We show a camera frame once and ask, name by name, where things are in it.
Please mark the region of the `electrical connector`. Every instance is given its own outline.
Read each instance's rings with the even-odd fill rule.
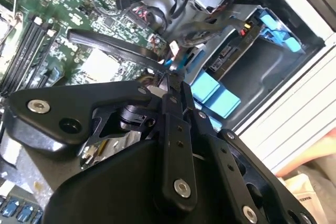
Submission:
[[[132,0],[115,0],[115,5],[118,10],[125,10],[132,5]]]

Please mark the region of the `blue port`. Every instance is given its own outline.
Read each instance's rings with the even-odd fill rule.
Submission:
[[[21,212],[17,216],[17,221],[19,222],[25,222],[28,221],[29,218],[31,217],[32,213],[34,211],[34,208],[30,205],[25,205]]]
[[[15,214],[20,202],[17,199],[11,199],[5,208],[2,210],[2,216],[11,217]]]
[[[31,224],[38,224],[38,223],[40,223],[39,221],[40,221],[40,219],[42,217],[42,214],[43,214],[42,211],[38,210],[37,213],[36,213],[36,215],[34,216],[34,218],[32,219],[32,221],[30,223]]]

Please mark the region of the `motherboard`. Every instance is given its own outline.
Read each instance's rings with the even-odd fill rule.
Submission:
[[[97,0],[115,10],[113,0]],[[92,0],[0,0],[1,96],[25,88],[132,80],[143,71],[100,50],[73,44],[67,30],[91,30],[147,48],[159,56],[166,42],[137,12],[107,16]],[[13,12],[12,21],[3,9]]]

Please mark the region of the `ram slot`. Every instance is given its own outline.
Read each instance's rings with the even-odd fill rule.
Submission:
[[[51,49],[53,43],[55,42],[55,40],[57,38],[57,35],[58,35],[58,32],[56,32],[54,34],[54,36],[49,39],[48,44],[45,47],[43,47],[42,50],[40,50],[39,56],[37,56],[37,58],[40,58],[40,61],[39,61],[38,65],[35,67],[33,73],[31,74],[31,76],[29,77],[29,80],[22,87],[22,89],[31,88],[31,83],[35,79],[36,75],[41,71],[42,64],[46,60],[46,58],[47,58],[47,56],[48,56],[48,54],[50,52],[50,49]]]
[[[38,23],[34,23],[32,31],[27,37],[24,38],[24,46],[22,50],[18,52],[18,60],[14,66],[14,71],[11,73],[7,86],[5,87],[6,95],[18,90],[22,83],[25,75],[27,74],[27,69],[32,64],[32,60],[36,54],[36,51],[42,44],[42,40],[48,29],[48,24],[43,24],[42,26]]]
[[[9,64],[6,73],[4,74],[4,77],[2,78],[2,81],[0,83],[0,94],[2,96],[5,95],[6,93],[6,87],[7,84],[10,82],[10,78],[12,76],[12,74],[16,71],[16,66],[20,60],[20,55],[21,52],[23,51],[24,47],[26,46],[26,41],[28,38],[28,35],[32,33],[33,28],[36,26],[36,24],[34,23],[34,16],[30,15],[28,18],[28,24],[25,28],[25,31],[22,35],[23,39],[21,40],[21,42],[19,43],[18,47],[17,47],[17,52],[15,54],[15,56],[12,58],[11,63]]]
[[[28,70],[32,65],[33,60],[36,57],[36,54],[46,36],[48,26],[49,24],[43,24],[41,27],[38,28],[36,36],[31,42],[31,46],[28,48],[27,52],[23,56],[24,60],[21,62],[21,65],[19,66],[19,71],[13,79],[11,90],[17,91],[20,88],[22,82],[25,80],[25,77],[28,74]]]

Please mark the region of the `metal screw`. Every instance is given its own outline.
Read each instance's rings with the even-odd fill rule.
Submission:
[[[226,135],[231,139],[235,139],[235,136],[231,132],[226,133]]]
[[[244,213],[246,219],[248,219],[251,223],[256,224],[258,222],[257,215],[252,210],[252,208],[250,208],[248,206],[244,206],[243,207],[243,213]]]
[[[146,126],[147,127],[152,127],[155,124],[155,120],[154,119],[148,119],[148,121],[146,122]]]
[[[147,92],[143,88],[138,88],[138,91],[143,94],[147,94]]]
[[[204,112],[199,111],[198,114],[200,115],[201,118],[206,119],[206,114]]]
[[[173,102],[173,103],[177,103],[177,99],[175,97],[170,97],[170,100]]]
[[[46,114],[50,111],[50,105],[46,101],[42,100],[31,100],[28,102],[29,110],[38,114]]]
[[[312,224],[312,222],[310,221],[310,219],[307,217],[306,214],[304,214],[304,213],[302,212],[302,213],[301,213],[301,216],[302,216],[302,218],[305,220],[305,222],[306,222],[307,224]]]
[[[174,189],[182,198],[189,198],[191,195],[190,186],[183,179],[177,179],[174,182]]]

